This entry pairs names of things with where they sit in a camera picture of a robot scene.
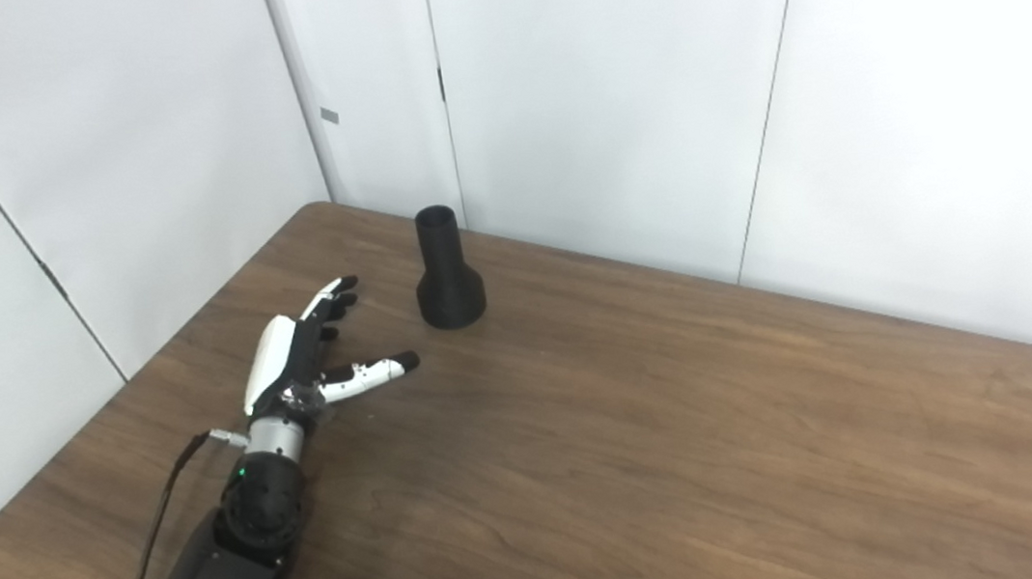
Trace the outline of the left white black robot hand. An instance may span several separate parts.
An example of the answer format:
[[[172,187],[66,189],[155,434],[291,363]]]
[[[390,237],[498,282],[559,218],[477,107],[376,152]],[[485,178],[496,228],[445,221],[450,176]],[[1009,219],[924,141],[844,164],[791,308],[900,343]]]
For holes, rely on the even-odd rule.
[[[413,351],[329,367],[324,347],[338,337],[338,326],[357,303],[358,277],[342,275],[318,290],[302,314],[278,314],[266,324],[256,346],[244,396],[246,424],[287,419],[304,427],[317,421],[331,403],[353,400],[420,367]]]

